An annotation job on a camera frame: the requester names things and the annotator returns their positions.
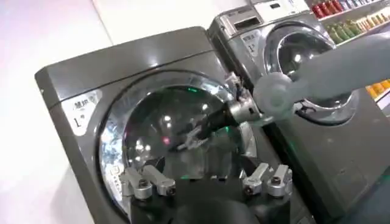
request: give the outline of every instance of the metal clamp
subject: metal clamp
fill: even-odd
[[[121,179],[122,186],[125,187],[125,189],[122,189],[122,196],[130,194],[130,186],[137,199],[144,200],[152,196],[152,184],[145,180],[133,167],[126,167]]]
[[[237,123],[257,121],[262,117],[249,90],[243,88],[239,101],[229,103],[229,110]]]
[[[274,176],[267,181],[268,194],[282,197],[290,194],[293,188],[293,172],[286,165],[279,165]]]
[[[253,174],[243,179],[244,192],[246,195],[255,195],[261,192],[261,185],[269,174],[268,163],[261,163]]]
[[[176,183],[173,179],[167,178],[154,166],[143,167],[142,175],[157,187],[157,192],[162,196],[173,196],[176,193]]]

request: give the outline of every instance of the front-loading washing machine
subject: front-loading washing machine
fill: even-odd
[[[229,10],[209,28],[229,70],[249,89],[272,72],[295,80],[301,63],[336,47],[307,5],[289,2],[257,1]],[[292,166],[316,220],[326,223],[348,213],[389,167],[390,125],[363,89],[296,107],[296,116],[264,130]]]
[[[231,74],[203,28],[163,33],[44,67],[35,75],[95,223],[128,223],[119,174],[154,165],[169,178],[245,176],[242,158],[279,158],[248,124],[170,153],[179,132],[235,97]],[[292,197],[297,222],[311,214]]]

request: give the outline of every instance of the washing machine door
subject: washing machine door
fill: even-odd
[[[313,57],[332,50],[335,44],[318,31],[304,26],[283,26],[270,33],[264,51],[266,70],[282,72],[296,80],[294,71]],[[347,93],[328,100],[305,99],[296,104],[297,114],[320,125],[339,125],[354,114],[358,92]]]
[[[252,136],[245,128],[219,130],[197,149],[171,150],[188,124],[232,99],[225,86],[186,71],[140,78],[118,96],[102,124],[99,165],[107,192],[122,212],[126,209],[118,175],[127,166],[152,164],[174,179],[239,175],[235,155],[242,155],[247,144],[243,136]]]

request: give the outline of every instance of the gray robotic arm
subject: gray robotic arm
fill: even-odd
[[[251,121],[258,126],[292,116],[296,102],[324,100],[390,78],[390,33],[361,38],[305,62],[293,74],[261,77],[251,94],[242,88],[237,100],[228,102],[198,123],[181,149],[229,125]]]

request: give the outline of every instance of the red light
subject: red light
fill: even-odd
[[[171,140],[169,140],[168,137],[163,137],[163,142],[164,144],[169,145],[171,143]]]

